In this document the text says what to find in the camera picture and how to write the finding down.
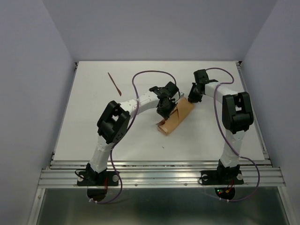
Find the gray wall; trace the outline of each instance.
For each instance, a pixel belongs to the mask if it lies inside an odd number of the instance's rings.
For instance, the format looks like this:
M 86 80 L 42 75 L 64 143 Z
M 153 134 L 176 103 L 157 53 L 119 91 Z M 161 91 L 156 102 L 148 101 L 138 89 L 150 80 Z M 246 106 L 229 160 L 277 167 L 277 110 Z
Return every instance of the gray wall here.
M 0 7 L 0 223 L 27 224 L 74 63 L 41 0 Z
M 300 1 L 279 0 L 242 70 L 266 147 L 300 215 Z
M 44 0 L 75 60 L 241 60 L 275 0 Z

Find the purple cable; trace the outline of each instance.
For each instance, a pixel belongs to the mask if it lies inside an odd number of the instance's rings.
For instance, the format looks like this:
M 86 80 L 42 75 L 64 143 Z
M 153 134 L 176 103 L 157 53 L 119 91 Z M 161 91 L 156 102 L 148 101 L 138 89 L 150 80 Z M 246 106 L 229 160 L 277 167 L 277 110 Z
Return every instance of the purple cable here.
M 219 128 L 219 130 L 220 130 L 220 133 L 221 133 L 223 139 L 225 140 L 225 142 L 228 144 L 228 146 L 229 146 L 229 147 L 231 148 L 231 150 L 234 152 L 234 154 L 237 155 L 237 156 L 240 157 L 240 158 L 247 159 L 248 161 L 250 161 L 250 162 L 255 166 L 255 168 L 256 168 L 256 170 L 257 170 L 258 179 L 257 179 L 257 185 L 256 185 L 254 191 L 253 191 L 250 195 L 248 195 L 248 196 L 246 196 L 246 197 L 244 197 L 244 198 L 237 199 L 237 200 L 229 200 L 229 202 L 240 202 L 240 201 L 243 201 L 243 200 L 246 200 L 246 199 L 250 198 L 250 197 L 258 190 L 258 186 L 259 186 L 259 183 L 260 183 L 260 180 L 261 180 L 261 175 L 260 175 L 260 172 L 259 172 L 259 169 L 258 169 L 258 166 L 256 165 L 256 163 L 255 163 L 252 159 L 250 159 L 250 158 L 248 158 L 248 157 L 240 156 L 240 155 L 237 153 L 237 151 L 233 148 L 233 146 L 229 143 L 229 141 L 227 140 L 227 138 L 225 137 L 225 135 L 224 135 L 224 133 L 223 133 L 223 131 L 222 131 L 222 128 L 221 128 L 221 125 L 220 125 L 220 122 L 219 122 L 218 112 L 217 112 L 217 105 L 216 105 L 216 95 L 217 95 L 217 90 L 218 90 L 218 88 L 219 88 L 222 84 L 232 84 L 232 83 L 234 82 L 234 77 L 233 77 L 233 75 L 232 75 L 231 73 L 229 73 L 227 70 L 222 69 L 222 68 L 212 67 L 212 68 L 208 68 L 208 69 L 206 69 L 206 70 L 211 70 L 211 69 L 222 70 L 222 71 L 226 72 L 227 74 L 229 74 L 229 76 L 232 78 L 232 81 L 231 81 L 231 82 L 221 82 L 220 84 L 218 84 L 218 85 L 216 86 L 215 92 L 214 92 L 214 109 L 215 109 L 215 115 L 216 115 L 216 120 L 217 120 L 217 126 L 218 126 L 218 128 Z
M 138 94 L 138 92 L 137 92 L 137 88 L 136 88 L 136 85 L 135 85 L 135 77 L 138 76 L 139 74 L 150 73 L 150 72 L 167 74 L 167 75 L 169 75 L 170 77 L 173 78 L 174 83 L 175 83 L 175 85 L 176 85 L 176 79 L 175 79 L 175 77 L 174 77 L 172 74 L 170 74 L 170 73 L 168 73 L 168 72 L 165 72 L 165 71 L 160 71 L 160 70 L 145 70 L 145 71 L 141 71 L 141 72 L 135 74 L 135 75 L 132 77 L 132 86 L 133 86 L 133 88 L 135 89 L 135 95 L 136 95 L 136 100 L 137 100 L 137 101 L 136 101 L 136 110 L 135 110 L 135 113 L 134 113 L 134 115 L 133 115 L 133 117 L 132 117 L 132 120 L 131 120 L 129 126 L 127 127 L 127 132 L 128 132 L 129 129 L 132 127 L 132 124 L 133 124 L 134 121 L 135 121 L 135 118 L 136 118 L 136 116 L 137 116 L 137 113 L 138 113 L 138 111 L 139 111 L 139 106 L 140 106 L 140 102 L 138 101 L 138 99 L 139 99 L 139 94 Z M 106 204 L 106 203 L 111 203 L 112 201 L 114 201 L 115 199 L 117 199 L 117 198 L 120 196 L 120 194 L 121 194 L 121 192 L 122 192 L 122 190 L 123 190 L 123 182 L 122 182 L 122 179 L 121 179 L 120 174 L 119 174 L 119 172 L 117 171 L 117 169 L 116 169 L 116 167 L 115 167 L 115 165 L 114 165 L 114 163 L 113 163 L 113 149 L 114 149 L 114 147 L 116 147 L 117 144 L 118 144 L 118 143 L 116 143 L 116 144 L 113 145 L 112 150 L 111 150 L 111 152 L 110 152 L 110 158 L 111 158 L 112 167 L 113 167 L 113 169 L 114 169 L 114 171 L 115 171 L 116 175 L 118 176 L 119 181 L 120 181 L 120 183 L 121 183 L 120 191 L 118 192 L 118 194 L 117 194 L 114 198 L 112 198 L 111 200 L 108 200 L 108 201 L 106 201 L 106 202 L 96 202 L 96 201 L 94 201 L 93 199 L 91 199 L 91 198 L 88 197 L 88 199 L 89 199 L 91 202 L 93 202 L 93 203 L 96 203 L 96 204 Z

